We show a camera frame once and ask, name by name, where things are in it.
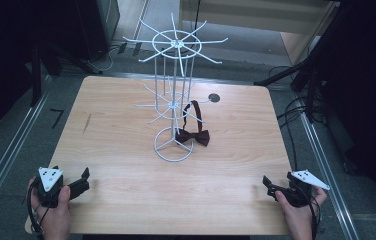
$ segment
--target wooden table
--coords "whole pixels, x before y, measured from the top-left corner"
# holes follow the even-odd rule
[[[83,234],[288,234],[282,210],[267,196],[263,175],[287,186],[286,150],[269,92],[257,86],[196,83],[207,147],[195,144],[184,161],[154,151],[156,134],[170,126],[143,84],[154,81],[87,77],[50,166],[65,183],[89,167],[91,189],[71,201],[72,233]],[[187,130],[196,130],[188,119]]]

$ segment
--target floor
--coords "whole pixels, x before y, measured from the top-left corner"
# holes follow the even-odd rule
[[[154,28],[159,30],[171,29],[170,12],[177,9],[177,5],[172,5],[176,1],[170,1],[171,4],[166,5],[170,10],[163,7],[166,2],[119,0],[121,20],[113,44],[121,45],[123,36],[151,38],[154,33],[138,24],[137,19],[140,17],[147,23],[157,24]],[[192,25],[191,22],[182,23],[185,31],[190,31]],[[290,66],[277,32],[207,24],[199,31],[198,37],[204,41],[229,38],[224,44],[204,49],[210,58],[222,60],[222,65],[215,66],[201,58],[196,62],[195,77],[203,81],[252,84]],[[138,60],[151,56],[151,47],[143,44],[138,55],[134,55],[134,47],[128,45],[124,53],[110,52],[109,56],[90,64],[100,69],[111,65],[104,71],[106,76],[150,77],[152,64],[141,64]],[[0,239],[32,238],[23,230],[27,214],[21,201],[25,196],[27,179],[35,174],[32,170],[49,163],[79,86],[86,76],[71,64],[63,62],[63,65],[65,70],[61,77],[46,77],[43,86],[45,98],[41,99],[36,108],[28,112],[31,100],[29,91],[0,121]],[[304,96],[304,93],[293,93],[290,90],[290,81],[291,78],[286,77],[268,86],[276,115],[283,114],[296,95]],[[63,110],[61,117],[54,111],[57,109]],[[340,154],[325,125],[309,124],[303,115],[298,115],[289,127],[292,140],[287,127],[282,127],[281,133],[292,166],[296,157],[299,168],[309,169],[321,179],[329,179],[332,186],[328,192],[330,199],[322,208],[324,214],[317,239],[376,239],[376,184],[366,176],[351,176],[344,172]],[[14,138],[17,135],[20,135],[21,140],[16,142]],[[81,238],[79,235],[71,236],[71,239]],[[142,239],[173,238],[144,236]],[[251,239],[289,237],[251,236]]]

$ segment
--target controller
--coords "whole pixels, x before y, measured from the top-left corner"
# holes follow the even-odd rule
[[[283,188],[272,184],[269,178],[263,176],[263,184],[268,188],[267,195],[278,201],[275,192],[281,191],[293,207],[299,208],[309,205],[312,196],[312,185],[294,177],[290,172],[288,172],[287,178],[290,180],[289,187]]]
[[[37,195],[39,202],[43,207],[56,208],[58,204],[58,195],[63,187],[63,171],[58,166],[53,168],[39,168],[37,177]],[[69,184],[70,200],[77,198],[79,195],[89,189],[89,169],[86,168],[81,175],[81,179]]]

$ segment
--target bow tie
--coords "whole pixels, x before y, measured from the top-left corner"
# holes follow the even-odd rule
[[[186,114],[186,112],[191,105],[194,106],[195,113],[197,115],[198,133],[190,133],[190,132],[185,130],[185,125],[187,124],[187,114]],[[180,143],[184,143],[184,142],[188,141],[189,139],[194,138],[201,145],[207,146],[207,144],[209,144],[209,141],[210,141],[209,131],[208,130],[203,131],[202,128],[203,128],[203,123],[201,122],[200,107],[198,106],[198,102],[193,100],[184,109],[184,126],[183,126],[183,129],[179,128],[178,129],[179,131],[176,131],[175,139],[176,139],[176,141],[178,141]]]

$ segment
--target hand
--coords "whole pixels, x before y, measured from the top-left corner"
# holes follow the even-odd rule
[[[41,221],[42,217],[45,215],[41,222],[42,229],[44,230],[45,240],[62,240],[68,239],[70,235],[70,212],[69,212],[69,199],[70,199],[70,188],[69,186],[64,186],[60,190],[58,196],[58,205],[56,208],[42,207],[38,196],[36,194],[36,189],[32,190],[31,194],[31,204],[32,209],[38,212],[38,220]]]
[[[319,206],[322,206],[327,198],[326,193],[319,187],[314,186],[313,188],[317,192],[315,199]],[[310,210],[310,207],[293,207],[287,201],[285,195],[282,192],[276,191],[275,194],[279,204],[284,210],[285,221],[287,222],[291,237],[294,240],[312,239],[312,212]],[[312,203],[312,205],[313,210],[316,213],[318,207],[316,206],[316,204]]]

